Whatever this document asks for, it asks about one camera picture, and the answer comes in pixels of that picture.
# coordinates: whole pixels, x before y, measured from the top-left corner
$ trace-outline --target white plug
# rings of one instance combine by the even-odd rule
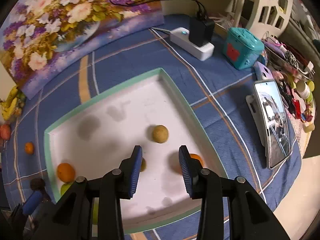
[[[170,31],[170,41],[183,48],[197,59],[204,61],[212,56],[214,45],[208,42],[202,47],[198,47],[189,41],[189,31],[179,27]]]

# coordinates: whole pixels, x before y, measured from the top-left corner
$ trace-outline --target phone stand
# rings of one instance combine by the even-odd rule
[[[253,120],[256,123],[261,144],[264,147],[265,146],[265,138],[264,138],[264,132],[263,132],[264,124],[263,124],[263,119],[262,119],[263,117],[262,117],[260,108],[258,107],[257,101],[255,100],[253,95],[246,96],[245,101],[247,101]]]

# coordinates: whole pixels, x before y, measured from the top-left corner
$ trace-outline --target brown ball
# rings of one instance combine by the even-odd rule
[[[168,129],[163,125],[157,125],[152,132],[152,138],[157,143],[164,143],[169,137]]]
[[[35,151],[35,147],[33,146],[33,143],[32,142],[27,142],[25,145],[24,145],[24,151],[27,153],[27,154],[33,154],[34,151]]]

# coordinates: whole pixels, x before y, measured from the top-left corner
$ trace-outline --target floral painting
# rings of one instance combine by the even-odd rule
[[[29,99],[98,47],[163,23],[160,2],[111,1],[18,1],[0,28],[0,60]]]

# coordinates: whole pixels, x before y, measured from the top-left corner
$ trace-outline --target yellow potato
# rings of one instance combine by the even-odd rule
[[[164,143],[169,137],[168,129],[163,125],[157,125],[152,132],[152,138],[157,143]]]

